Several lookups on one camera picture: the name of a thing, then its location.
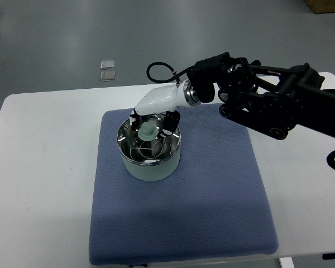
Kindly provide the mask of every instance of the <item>blue mat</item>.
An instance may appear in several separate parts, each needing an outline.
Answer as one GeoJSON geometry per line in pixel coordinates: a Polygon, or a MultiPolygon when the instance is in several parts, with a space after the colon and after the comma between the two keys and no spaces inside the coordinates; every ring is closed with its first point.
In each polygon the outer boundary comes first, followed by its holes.
{"type": "Polygon", "coordinates": [[[89,260],[93,265],[272,254],[278,241],[247,129],[217,104],[181,108],[181,158],[164,180],[125,169],[116,135],[131,110],[100,129],[89,260]]]}

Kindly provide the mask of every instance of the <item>metal pot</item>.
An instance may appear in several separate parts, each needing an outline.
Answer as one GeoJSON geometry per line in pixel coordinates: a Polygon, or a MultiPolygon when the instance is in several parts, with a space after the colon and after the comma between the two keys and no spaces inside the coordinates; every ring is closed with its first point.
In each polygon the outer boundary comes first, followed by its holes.
{"type": "MultiPolygon", "coordinates": [[[[144,118],[158,130],[162,129],[164,114],[144,118]]],[[[134,177],[144,181],[158,181],[174,172],[180,160],[181,134],[179,128],[168,137],[141,140],[127,119],[119,128],[117,145],[126,169],[134,177]]]]}

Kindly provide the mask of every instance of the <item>clear plastic piece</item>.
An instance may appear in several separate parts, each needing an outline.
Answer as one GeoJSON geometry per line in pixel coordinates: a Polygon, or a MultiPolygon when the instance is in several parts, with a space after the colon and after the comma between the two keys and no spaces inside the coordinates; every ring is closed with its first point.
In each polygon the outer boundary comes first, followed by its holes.
{"type": "Polygon", "coordinates": [[[114,60],[102,60],[102,63],[100,64],[100,69],[114,69],[115,67],[115,61],[114,60]]]}
{"type": "Polygon", "coordinates": [[[115,71],[103,71],[100,75],[100,81],[114,81],[116,79],[116,72],[115,71]]]}

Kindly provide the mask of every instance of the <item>gray floor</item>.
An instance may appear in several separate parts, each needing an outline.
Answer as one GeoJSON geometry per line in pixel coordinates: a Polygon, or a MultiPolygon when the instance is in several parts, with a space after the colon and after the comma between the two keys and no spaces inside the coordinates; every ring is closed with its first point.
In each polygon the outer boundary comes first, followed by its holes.
{"type": "MultiPolygon", "coordinates": [[[[150,84],[145,71],[153,61],[182,70],[225,51],[335,74],[335,13],[315,15],[302,0],[0,0],[0,107],[15,93],[150,84]],[[99,81],[103,59],[116,61],[114,82],[99,81]]],[[[335,267],[321,256],[294,263],[335,267]]]]}

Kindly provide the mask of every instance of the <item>white table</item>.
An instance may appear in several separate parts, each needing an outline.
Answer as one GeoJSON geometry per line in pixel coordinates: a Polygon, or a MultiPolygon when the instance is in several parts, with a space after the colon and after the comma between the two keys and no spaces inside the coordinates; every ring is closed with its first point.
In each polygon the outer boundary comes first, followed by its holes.
{"type": "MultiPolygon", "coordinates": [[[[335,76],[322,75],[323,87],[335,88],[335,76]]],[[[108,110],[132,108],[157,86],[16,94],[4,101],[0,267],[91,267],[88,241],[101,118],[108,110]]],[[[279,249],[274,255],[184,263],[335,252],[335,171],[326,164],[335,140],[300,126],[284,141],[249,133],[279,249]]],[[[169,265],[176,263],[153,264],[169,265]]]]}

